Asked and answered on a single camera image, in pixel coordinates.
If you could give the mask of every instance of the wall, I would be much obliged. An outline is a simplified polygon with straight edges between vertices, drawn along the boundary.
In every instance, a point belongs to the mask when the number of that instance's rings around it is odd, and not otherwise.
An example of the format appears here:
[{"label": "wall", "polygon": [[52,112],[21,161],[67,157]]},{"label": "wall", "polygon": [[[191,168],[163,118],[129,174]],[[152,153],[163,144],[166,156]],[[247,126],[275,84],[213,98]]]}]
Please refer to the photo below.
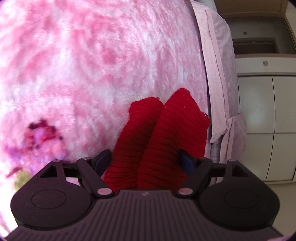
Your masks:
[{"label": "wall", "polygon": [[281,18],[246,17],[226,19],[233,39],[275,38],[281,54],[295,54],[294,44]]},{"label": "wall", "polygon": [[278,195],[281,205],[274,227],[283,235],[291,235],[296,231],[296,183],[269,187]]},{"label": "wall", "polygon": [[292,27],[294,35],[296,35],[296,8],[290,2],[288,3],[286,17],[290,26]]}]

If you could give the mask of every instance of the cabinet door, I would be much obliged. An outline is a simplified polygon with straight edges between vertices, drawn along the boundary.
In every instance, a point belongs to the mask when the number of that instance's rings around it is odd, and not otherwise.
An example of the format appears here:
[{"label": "cabinet door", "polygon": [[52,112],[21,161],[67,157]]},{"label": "cabinet door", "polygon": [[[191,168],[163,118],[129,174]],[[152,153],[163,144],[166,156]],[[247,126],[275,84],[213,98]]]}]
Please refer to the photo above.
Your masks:
[{"label": "cabinet door", "polygon": [[296,132],[296,77],[272,77],[276,106],[276,133]]},{"label": "cabinet door", "polygon": [[296,168],[296,134],[274,134],[266,181],[292,180]]},{"label": "cabinet door", "polygon": [[274,133],[274,88],[271,76],[240,77],[239,99],[248,133]]},{"label": "cabinet door", "polygon": [[273,138],[273,134],[248,134],[246,138],[243,164],[262,181],[266,180]]}]

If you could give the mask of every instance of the pink tie-dye blanket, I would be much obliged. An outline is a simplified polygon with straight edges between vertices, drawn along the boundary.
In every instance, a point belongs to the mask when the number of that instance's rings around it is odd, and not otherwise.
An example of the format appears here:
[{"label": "pink tie-dye blanket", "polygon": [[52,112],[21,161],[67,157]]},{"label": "pink tie-dye blanket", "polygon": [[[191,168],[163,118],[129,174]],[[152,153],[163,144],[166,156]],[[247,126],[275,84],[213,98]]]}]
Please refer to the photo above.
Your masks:
[{"label": "pink tie-dye blanket", "polygon": [[1,0],[0,234],[44,165],[113,149],[133,101],[181,87],[208,113],[189,0]]}]

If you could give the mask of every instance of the bed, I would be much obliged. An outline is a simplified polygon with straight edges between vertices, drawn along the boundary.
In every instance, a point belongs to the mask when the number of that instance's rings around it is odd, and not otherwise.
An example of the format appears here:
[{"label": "bed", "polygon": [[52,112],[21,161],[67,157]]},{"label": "bed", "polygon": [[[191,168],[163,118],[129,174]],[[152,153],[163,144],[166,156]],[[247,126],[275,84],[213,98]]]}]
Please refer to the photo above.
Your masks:
[{"label": "bed", "polygon": [[[142,98],[166,102],[187,88],[211,119],[205,156],[241,160],[246,123],[231,33],[213,1],[2,0],[0,29],[0,235],[16,227],[16,178],[53,158],[112,150],[129,105]],[[55,135],[33,153],[24,145],[41,116],[38,124]]]}]

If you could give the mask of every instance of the ribbed black surface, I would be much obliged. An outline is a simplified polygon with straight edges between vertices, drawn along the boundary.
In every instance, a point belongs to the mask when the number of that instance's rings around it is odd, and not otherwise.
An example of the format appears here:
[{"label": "ribbed black surface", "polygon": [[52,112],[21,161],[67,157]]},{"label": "ribbed black surface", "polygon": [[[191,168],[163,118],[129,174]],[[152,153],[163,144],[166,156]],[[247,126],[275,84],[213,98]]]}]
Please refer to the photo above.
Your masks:
[{"label": "ribbed black surface", "polygon": [[231,231],[208,221],[191,200],[170,191],[120,191],[97,201],[78,223],[54,231],[19,227],[7,241],[267,241],[279,236],[273,228]]}]

